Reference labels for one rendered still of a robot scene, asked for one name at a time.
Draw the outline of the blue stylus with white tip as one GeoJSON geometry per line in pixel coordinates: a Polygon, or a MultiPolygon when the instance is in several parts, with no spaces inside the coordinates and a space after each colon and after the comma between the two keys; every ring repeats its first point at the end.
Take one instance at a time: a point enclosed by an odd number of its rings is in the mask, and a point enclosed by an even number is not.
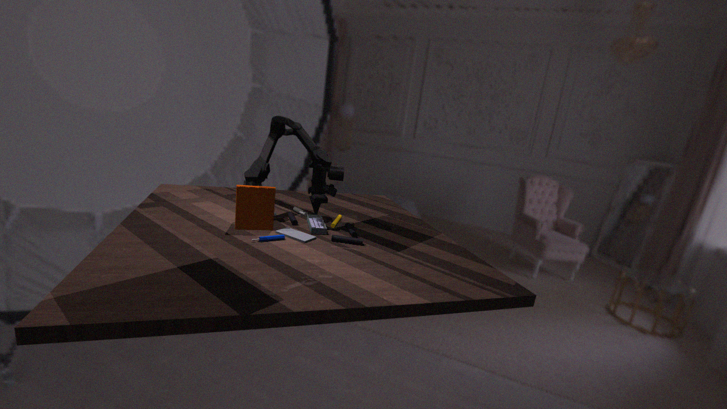
{"type": "Polygon", "coordinates": [[[252,239],[252,241],[259,240],[260,242],[262,242],[262,241],[273,241],[273,240],[280,240],[280,239],[284,239],[284,235],[260,236],[259,239],[252,239]]]}

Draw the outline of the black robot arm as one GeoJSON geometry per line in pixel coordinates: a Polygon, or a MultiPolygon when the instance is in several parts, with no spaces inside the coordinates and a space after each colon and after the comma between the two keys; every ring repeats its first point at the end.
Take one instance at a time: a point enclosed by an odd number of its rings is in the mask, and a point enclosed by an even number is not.
{"type": "MultiPolygon", "coordinates": [[[[306,150],[311,155],[312,163],[309,168],[312,168],[312,178],[316,180],[325,180],[325,173],[328,172],[329,180],[343,181],[344,179],[344,166],[343,165],[331,165],[332,161],[327,155],[327,151],[323,150],[322,147],[318,147],[312,138],[307,134],[306,130],[302,128],[302,125],[293,120],[275,116],[271,120],[270,133],[266,140],[261,155],[257,160],[253,162],[253,165],[249,170],[246,171],[244,185],[250,186],[262,186],[261,183],[267,179],[270,173],[270,166],[268,161],[276,145],[276,141],[282,135],[296,135],[306,150]],[[285,128],[285,125],[290,128],[285,128]]],[[[333,197],[337,194],[337,189],[334,188],[333,184],[324,185],[321,193],[327,193],[333,197]]]]}

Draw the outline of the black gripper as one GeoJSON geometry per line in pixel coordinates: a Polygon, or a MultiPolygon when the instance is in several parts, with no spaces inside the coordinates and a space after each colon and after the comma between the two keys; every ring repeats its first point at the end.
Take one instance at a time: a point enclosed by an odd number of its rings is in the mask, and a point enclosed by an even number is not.
{"type": "Polygon", "coordinates": [[[321,193],[325,185],[325,180],[312,179],[311,183],[312,186],[311,188],[308,188],[307,193],[312,194],[310,196],[312,209],[314,210],[314,213],[317,214],[319,212],[320,203],[328,203],[328,198],[324,195],[324,193],[321,193]]]}

